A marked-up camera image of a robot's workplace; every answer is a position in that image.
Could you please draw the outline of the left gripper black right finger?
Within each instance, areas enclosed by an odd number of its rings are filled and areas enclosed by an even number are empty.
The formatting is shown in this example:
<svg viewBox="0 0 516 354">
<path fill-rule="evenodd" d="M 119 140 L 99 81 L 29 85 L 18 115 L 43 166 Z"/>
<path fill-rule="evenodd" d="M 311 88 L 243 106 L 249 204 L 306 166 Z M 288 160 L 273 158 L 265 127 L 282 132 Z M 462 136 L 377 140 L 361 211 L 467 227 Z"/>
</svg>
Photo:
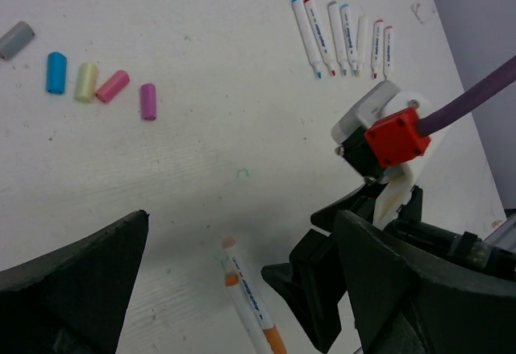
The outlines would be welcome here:
<svg viewBox="0 0 516 354">
<path fill-rule="evenodd" d="M 513 353 L 515 284 L 335 218 L 343 275 L 365 353 Z"/>
</svg>

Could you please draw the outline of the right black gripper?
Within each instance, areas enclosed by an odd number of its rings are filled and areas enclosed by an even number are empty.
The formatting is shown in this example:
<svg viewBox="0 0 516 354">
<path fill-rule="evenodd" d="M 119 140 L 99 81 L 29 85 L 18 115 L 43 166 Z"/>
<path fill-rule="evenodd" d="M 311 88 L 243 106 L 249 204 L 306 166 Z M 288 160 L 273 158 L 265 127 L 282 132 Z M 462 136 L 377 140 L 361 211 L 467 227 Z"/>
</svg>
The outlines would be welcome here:
<svg viewBox="0 0 516 354">
<path fill-rule="evenodd" d="M 262 268 L 263 279 L 285 300 L 322 353 L 330 350 L 341 331 L 338 304 L 343 296 L 349 297 L 335 236 L 336 215 L 347 210 L 372 225 L 374 202 L 381 191 L 379 186 L 364 186 L 313 213 L 312 228 L 292 250 L 289 261 Z M 513 252 L 487 244 L 473 233 L 456 234 L 424 223 L 422 198 L 422 190 L 414 187 L 395 220 L 377 229 L 463 268 L 515 284 Z"/>
</svg>

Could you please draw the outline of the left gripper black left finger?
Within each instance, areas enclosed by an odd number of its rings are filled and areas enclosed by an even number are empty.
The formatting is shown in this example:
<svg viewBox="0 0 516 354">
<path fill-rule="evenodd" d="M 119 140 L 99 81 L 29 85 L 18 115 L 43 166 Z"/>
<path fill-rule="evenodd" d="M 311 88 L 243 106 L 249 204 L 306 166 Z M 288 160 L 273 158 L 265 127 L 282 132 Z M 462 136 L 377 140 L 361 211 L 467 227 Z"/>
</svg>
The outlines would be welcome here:
<svg viewBox="0 0 516 354">
<path fill-rule="evenodd" d="M 148 237 L 137 210 L 1 272 L 3 353 L 114 353 Z"/>
</svg>

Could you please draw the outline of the grey pen cap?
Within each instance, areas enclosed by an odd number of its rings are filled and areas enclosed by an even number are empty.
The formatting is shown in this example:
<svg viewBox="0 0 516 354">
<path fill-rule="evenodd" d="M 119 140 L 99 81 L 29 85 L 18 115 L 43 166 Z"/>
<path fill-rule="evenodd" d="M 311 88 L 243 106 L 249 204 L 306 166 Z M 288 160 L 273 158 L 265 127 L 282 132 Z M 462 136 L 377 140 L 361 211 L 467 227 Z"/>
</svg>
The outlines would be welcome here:
<svg viewBox="0 0 516 354">
<path fill-rule="evenodd" d="M 20 21 L 1 37 L 0 54 L 3 60 L 11 60 L 23 50 L 33 39 L 35 32 L 32 27 Z"/>
</svg>

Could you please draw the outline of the grey pen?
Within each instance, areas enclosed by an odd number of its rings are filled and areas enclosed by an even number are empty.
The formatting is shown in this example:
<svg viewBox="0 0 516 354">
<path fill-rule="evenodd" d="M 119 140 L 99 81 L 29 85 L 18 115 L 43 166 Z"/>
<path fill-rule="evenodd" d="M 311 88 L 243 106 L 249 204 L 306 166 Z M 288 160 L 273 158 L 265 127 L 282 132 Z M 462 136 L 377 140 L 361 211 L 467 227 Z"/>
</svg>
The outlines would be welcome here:
<svg viewBox="0 0 516 354">
<path fill-rule="evenodd" d="M 335 46 L 336 60 L 343 76 L 347 76 L 347 49 L 345 45 L 343 25 L 339 5 L 336 1 L 331 1 L 327 5 L 331 32 Z"/>
</svg>

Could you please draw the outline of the light blue pen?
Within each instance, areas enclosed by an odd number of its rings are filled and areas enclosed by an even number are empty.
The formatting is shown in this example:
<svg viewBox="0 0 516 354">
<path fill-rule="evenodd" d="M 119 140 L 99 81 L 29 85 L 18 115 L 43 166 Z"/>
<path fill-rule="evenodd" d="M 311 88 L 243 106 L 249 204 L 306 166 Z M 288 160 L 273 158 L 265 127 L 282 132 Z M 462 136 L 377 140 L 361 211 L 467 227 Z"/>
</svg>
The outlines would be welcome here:
<svg viewBox="0 0 516 354">
<path fill-rule="evenodd" d="M 302 0 L 291 1 L 293 12 L 298 23 L 302 42 L 306 50 L 307 59 L 314 70 L 317 79 L 322 78 L 322 62 L 319 59 L 318 48 L 314 40 L 310 22 Z"/>
</svg>

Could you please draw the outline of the red cap pen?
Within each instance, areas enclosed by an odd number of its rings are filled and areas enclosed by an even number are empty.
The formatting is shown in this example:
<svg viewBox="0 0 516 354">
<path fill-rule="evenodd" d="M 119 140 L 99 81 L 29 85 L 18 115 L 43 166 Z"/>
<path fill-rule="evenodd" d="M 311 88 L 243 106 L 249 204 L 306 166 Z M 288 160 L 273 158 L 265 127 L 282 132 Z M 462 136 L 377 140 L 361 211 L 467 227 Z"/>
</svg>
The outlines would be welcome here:
<svg viewBox="0 0 516 354">
<path fill-rule="evenodd" d="M 306 13 L 308 19 L 310 21 L 310 25 L 312 27 L 312 31 L 314 33 L 315 39 L 317 41 L 319 53 L 322 58 L 322 62 L 328 68 L 330 74 L 335 77 L 335 60 L 331 53 L 330 48 L 328 47 L 328 40 L 326 36 L 326 32 L 324 31 L 321 17 L 318 13 L 318 8 L 316 6 L 315 0 L 304 0 L 304 6 L 306 9 Z"/>
</svg>

